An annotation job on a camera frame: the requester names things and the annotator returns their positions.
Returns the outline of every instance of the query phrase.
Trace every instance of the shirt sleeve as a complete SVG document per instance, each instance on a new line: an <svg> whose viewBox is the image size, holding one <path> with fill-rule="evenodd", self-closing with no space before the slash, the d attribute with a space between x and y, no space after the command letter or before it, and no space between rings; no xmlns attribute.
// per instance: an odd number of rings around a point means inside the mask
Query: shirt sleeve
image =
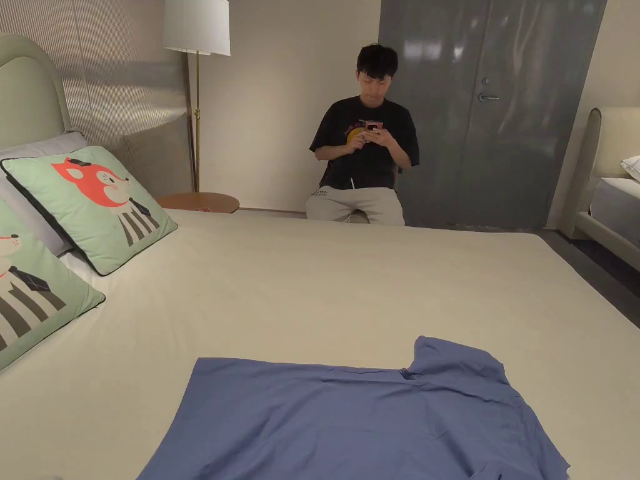
<svg viewBox="0 0 640 480"><path fill-rule="evenodd" d="M418 166L420 165L420 147L418 146L418 137L415 133L413 118L408 110L406 111L404 124L403 133L396 140L404 152L409 155L411 166Z"/></svg>
<svg viewBox="0 0 640 480"><path fill-rule="evenodd" d="M309 150L315 152L317 149L331 145L331 125L333 122L333 106L324 114L324 118L318 127L318 132L314 138Z"/></svg>

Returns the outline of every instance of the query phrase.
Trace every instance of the round side table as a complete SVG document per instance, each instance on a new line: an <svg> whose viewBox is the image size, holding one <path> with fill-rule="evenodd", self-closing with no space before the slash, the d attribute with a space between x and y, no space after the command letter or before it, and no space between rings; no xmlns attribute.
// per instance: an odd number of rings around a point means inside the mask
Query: round side table
<svg viewBox="0 0 640 480"><path fill-rule="evenodd" d="M165 209L211 213L233 213L240 208L236 198L221 193L179 193L162 197L158 203Z"/></svg>

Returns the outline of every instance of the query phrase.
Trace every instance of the black hair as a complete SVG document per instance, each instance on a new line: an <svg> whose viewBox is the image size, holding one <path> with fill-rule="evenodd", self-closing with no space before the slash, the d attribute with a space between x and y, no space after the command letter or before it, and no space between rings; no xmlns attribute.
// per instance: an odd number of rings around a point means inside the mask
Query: black hair
<svg viewBox="0 0 640 480"><path fill-rule="evenodd" d="M358 72L367 74L376 80L389 75L393 77L398 71L398 54L393 48L380 44L367 45L358 55Z"/></svg>

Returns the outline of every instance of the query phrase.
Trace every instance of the gray door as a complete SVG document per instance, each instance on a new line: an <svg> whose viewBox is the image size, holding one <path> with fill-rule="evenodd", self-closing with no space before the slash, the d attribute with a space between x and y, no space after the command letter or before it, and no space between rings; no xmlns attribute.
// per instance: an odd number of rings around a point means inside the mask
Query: gray door
<svg viewBox="0 0 640 480"><path fill-rule="evenodd" d="M380 42L401 57L390 99L422 149L398 182L407 224L546 224L605 6L383 0Z"/></svg>
<svg viewBox="0 0 640 480"><path fill-rule="evenodd" d="M400 59L389 98L413 116L422 164L398 178L407 225L452 223L488 0L383 0L380 43Z"/></svg>

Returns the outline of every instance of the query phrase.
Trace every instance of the green throw pillow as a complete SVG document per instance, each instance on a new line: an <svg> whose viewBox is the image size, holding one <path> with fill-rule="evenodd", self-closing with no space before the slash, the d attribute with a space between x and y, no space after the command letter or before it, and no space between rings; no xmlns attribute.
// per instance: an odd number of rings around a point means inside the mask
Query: green throw pillow
<svg viewBox="0 0 640 480"><path fill-rule="evenodd" d="M178 227L102 147L8 159L2 169L49 221L67 233L101 275Z"/></svg>
<svg viewBox="0 0 640 480"><path fill-rule="evenodd" d="M0 201L0 370L103 301Z"/></svg>

